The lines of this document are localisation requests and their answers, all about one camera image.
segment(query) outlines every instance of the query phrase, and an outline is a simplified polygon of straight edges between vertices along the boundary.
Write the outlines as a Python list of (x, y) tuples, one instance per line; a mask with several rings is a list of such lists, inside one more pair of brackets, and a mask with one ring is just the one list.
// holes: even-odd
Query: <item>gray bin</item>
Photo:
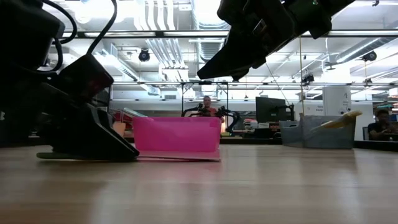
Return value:
[(280, 121), (282, 143), (285, 146), (318, 149), (352, 149), (354, 147), (355, 122), (342, 128), (313, 128), (334, 121), (341, 116), (304, 116), (300, 121)]

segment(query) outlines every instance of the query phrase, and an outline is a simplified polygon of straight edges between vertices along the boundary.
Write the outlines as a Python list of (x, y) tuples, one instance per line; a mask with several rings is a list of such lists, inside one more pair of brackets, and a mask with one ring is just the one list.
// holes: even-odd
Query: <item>yellow object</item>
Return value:
[(347, 126), (351, 124), (353, 121), (355, 121), (356, 117), (362, 115), (362, 111), (350, 111), (342, 115), (341, 118), (339, 118), (336, 121), (329, 121), (326, 122), (325, 124), (321, 125), (321, 128), (341, 128), (344, 126)]
[(126, 124), (122, 122), (115, 122), (113, 129), (122, 137), (124, 137), (124, 131), (126, 130)]

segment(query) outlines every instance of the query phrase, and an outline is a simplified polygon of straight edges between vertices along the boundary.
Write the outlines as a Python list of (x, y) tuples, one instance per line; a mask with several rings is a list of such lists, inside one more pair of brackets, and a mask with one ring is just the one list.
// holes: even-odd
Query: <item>computer monitor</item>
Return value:
[(256, 116), (258, 123), (286, 121), (286, 101), (268, 97), (256, 97)]

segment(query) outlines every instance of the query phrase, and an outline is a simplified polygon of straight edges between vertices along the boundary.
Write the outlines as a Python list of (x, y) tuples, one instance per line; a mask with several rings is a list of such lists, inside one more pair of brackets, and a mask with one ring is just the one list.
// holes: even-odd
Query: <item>table surface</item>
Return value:
[(222, 162), (41, 161), (0, 149), (0, 223), (397, 223), (398, 154), (222, 145)]

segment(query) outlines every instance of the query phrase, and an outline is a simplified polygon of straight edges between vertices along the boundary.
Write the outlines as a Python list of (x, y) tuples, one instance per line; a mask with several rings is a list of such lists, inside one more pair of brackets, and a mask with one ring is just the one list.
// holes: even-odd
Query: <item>pink tray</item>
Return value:
[(218, 118), (133, 118), (134, 141), (142, 157), (219, 160)]

